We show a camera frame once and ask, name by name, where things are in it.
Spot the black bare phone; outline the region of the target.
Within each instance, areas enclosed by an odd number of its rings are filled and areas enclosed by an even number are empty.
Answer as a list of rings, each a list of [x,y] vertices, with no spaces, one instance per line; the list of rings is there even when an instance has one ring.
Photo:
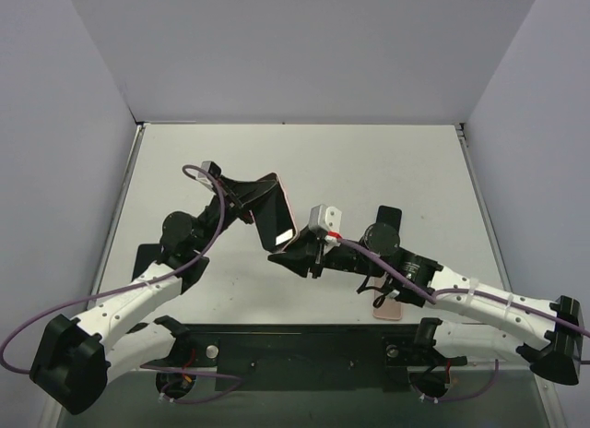
[[[393,227],[397,232],[401,229],[402,210],[381,205],[377,209],[376,221]]]

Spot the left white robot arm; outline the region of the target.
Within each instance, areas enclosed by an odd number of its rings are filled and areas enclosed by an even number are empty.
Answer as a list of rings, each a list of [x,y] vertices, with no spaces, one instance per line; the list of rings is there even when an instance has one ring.
[[[177,365],[190,351],[180,331],[145,317],[191,289],[203,276],[208,250],[235,221],[255,225],[266,251],[277,249],[273,202],[283,190],[275,173],[232,180],[210,168],[183,167],[213,193],[198,215],[170,213],[159,255],[127,286],[94,295],[96,305],[73,317],[55,310],[29,369],[30,380],[72,415],[88,410],[109,383],[153,360]]]

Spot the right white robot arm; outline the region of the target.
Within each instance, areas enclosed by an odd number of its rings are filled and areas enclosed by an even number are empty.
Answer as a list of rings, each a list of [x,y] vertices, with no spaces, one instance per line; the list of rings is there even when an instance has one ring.
[[[305,230],[296,243],[268,259],[304,278],[331,269],[382,279],[379,286],[363,281],[357,289],[377,292],[376,308],[395,301],[462,316],[462,323],[421,319],[411,349],[424,363],[438,357],[493,359],[524,363],[533,374],[560,385],[580,381],[589,333],[577,300],[531,298],[461,275],[402,248],[397,229],[388,223],[375,222],[358,241],[334,231]]]

